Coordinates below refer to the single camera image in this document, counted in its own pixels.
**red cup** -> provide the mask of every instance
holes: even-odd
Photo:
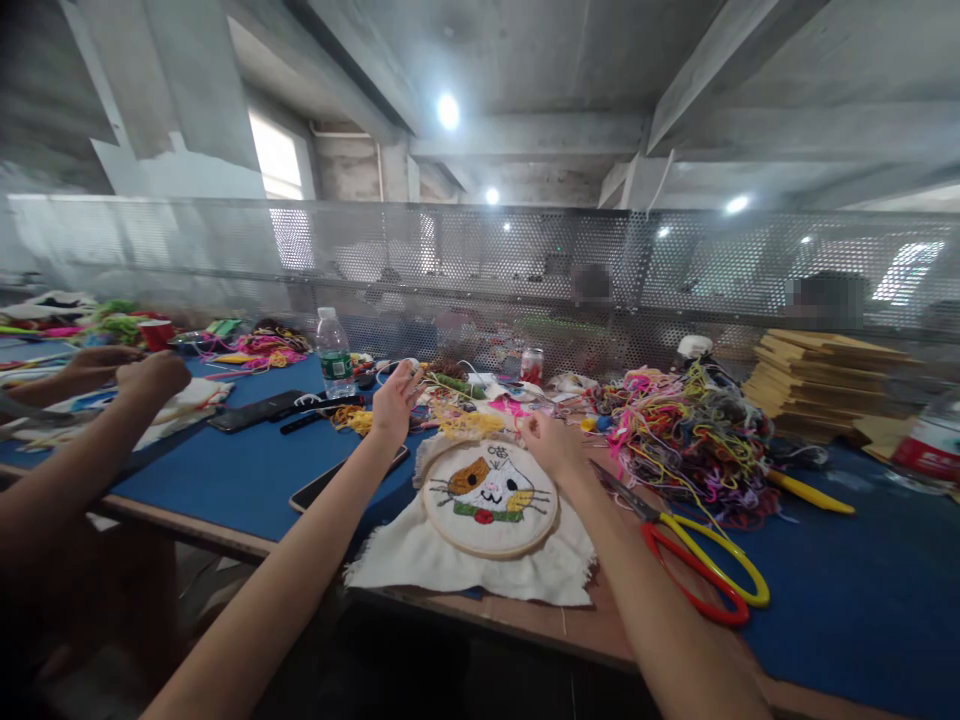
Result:
[[[176,334],[173,331],[172,322],[169,320],[145,320],[142,323],[137,323],[137,327],[140,328],[143,339],[147,341],[150,352],[170,349],[167,341]]]

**embroidery hoop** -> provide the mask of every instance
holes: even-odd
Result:
[[[445,448],[444,450],[438,452],[434,457],[430,458],[430,461],[424,467],[423,473],[422,473],[423,486],[420,488],[420,498],[423,502],[424,507],[426,508],[427,517],[430,519],[430,524],[433,525],[433,527],[436,529],[436,531],[440,534],[440,536],[444,540],[446,540],[448,543],[450,543],[455,548],[457,548],[457,550],[465,552],[469,555],[485,558],[487,560],[509,560],[511,558],[520,557],[521,555],[526,555],[528,552],[536,549],[539,545],[541,545],[543,541],[550,535],[550,533],[552,533],[554,529],[556,529],[557,521],[560,516],[560,495],[557,492],[557,488],[553,484],[553,481],[550,480],[550,478],[547,476],[547,474],[543,472],[542,469],[540,469],[539,465],[536,464],[536,461],[533,459],[532,455],[530,456],[530,461],[543,474],[543,478],[541,479],[540,484],[542,484],[542,481],[545,481],[548,484],[550,491],[553,493],[553,502],[551,502],[547,508],[544,508],[547,510],[549,518],[547,518],[544,521],[542,530],[534,538],[525,542],[523,545],[518,545],[516,547],[511,547],[509,549],[505,549],[502,551],[491,552],[491,551],[485,550],[484,548],[478,548],[475,546],[468,545],[464,542],[461,542],[457,538],[451,537],[451,534],[444,527],[444,523],[441,521],[441,519],[437,515],[438,512],[443,511],[443,508],[438,508],[436,506],[436,503],[428,495],[428,493],[431,492],[429,473],[430,473],[430,470],[433,468],[434,464],[440,458],[444,457],[448,453],[457,452],[458,450],[462,450],[465,447],[470,445],[482,446],[482,445],[488,445],[490,443],[497,443],[500,445],[510,445],[512,450],[526,453],[527,455],[529,455],[529,451],[526,448],[521,447],[512,439],[505,439],[503,436],[487,437],[481,440],[465,440],[455,445],[451,445],[450,447]]]

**concrete pillar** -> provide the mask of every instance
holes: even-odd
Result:
[[[420,168],[410,157],[409,139],[380,146],[384,202],[420,202]]]
[[[620,210],[646,210],[654,201],[657,188],[667,170],[665,158],[648,158],[637,153],[627,168]]]
[[[119,195],[263,198],[218,0],[61,0],[117,135],[94,141]]]

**hand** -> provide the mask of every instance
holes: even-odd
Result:
[[[83,395],[112,380],[118,367],[142,357],[142,350],[119,345],[84,348],[73,356],[55,379],[70,395]]]
[[[579,429],[567,427],[563,420],[548,418],[537,411],[520,426],[520,437],[537,464],[568,494],[574,489],[572,485],[580,483],[580,478],[593,479],[583,454]]]
[[[190,379],[187,366],[172,350],[163,350],[117,370],[120,395],[135,394],[161,405],[189,385]]]
[[[413,364],[409,360],[401,361],[390,379],[373,395],[373,429],[370,434],[384,438],[391,449],[403,444],[410,429],[410,411],[422,392],[423,370],[416,375],[412,372]]]

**red scissors handle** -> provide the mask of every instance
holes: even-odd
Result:
[[[660,561],[660,564],[663,565],[664,569],[668,573],[670,572],[670,569],[667,567],[666,563],[663,562],[663,555],[660,554],[660,545],[663,545],[665,548],[667,548],[667,550],[683,560],[688,567],[696,570],[697,573],[699,573],[702,577],[709,580],[713,586],[717,588],[717,590],[730,598],[730,602],[732,602],[736,608],[736,610],[730,611],[725,608],[714,607],[713,605],[703,602],[703,600],[681,585],[680,582],[671,574],[670,577],[673,578],[673,581],[677,583],[677,586],[683,591],[683,594],[687,596],[687,599],[693,603],[693,606],[700,612],[701,615],[713,620],[716,623],[726,625],[728,627],[741,627],[747,623],[747,620],[750,619],[750,609],[743,601],[743,598],[740,597],[736,591],[727,585],[721,578],[717,577],[717,575],[711,572],[710,568],[708,568],[690,552],[688,552],[685,547],[677,545],[675,542],[673,542],[673,540],[660,532],[660,528],[658,528],[654,523],[644,523],[640,526],[640,531],[643,533],[644,540],[647,541],[647,547],[650,548],[657,560]]]

